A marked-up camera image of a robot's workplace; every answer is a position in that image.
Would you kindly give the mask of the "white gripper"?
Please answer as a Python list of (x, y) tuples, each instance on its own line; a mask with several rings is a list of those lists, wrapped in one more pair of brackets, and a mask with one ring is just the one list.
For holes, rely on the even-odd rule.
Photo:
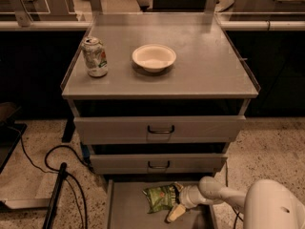
[(178, 182), (174, 182), (173, 186), (179, 194), (179, 201), (181, 204), (175, 204), (170, 213), (167, 215), (166, 221), (168, 223), (174, 222), (186, 212), (187, 209), (192, 209), (204, 201), (197, 185), (188, 185), (184, 187)]

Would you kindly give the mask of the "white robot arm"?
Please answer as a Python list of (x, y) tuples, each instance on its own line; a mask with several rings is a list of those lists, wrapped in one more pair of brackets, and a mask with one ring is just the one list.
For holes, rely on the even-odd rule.
[(285, 186), (270, 179), (256, 181), (243, 193), (214, 177), (203, 177), (197, 185), (182, 188), (167, 222), (175, 221), (187, 209), (222, 202), (243, 214), (243, 229), (305, 229), (305, 205)]

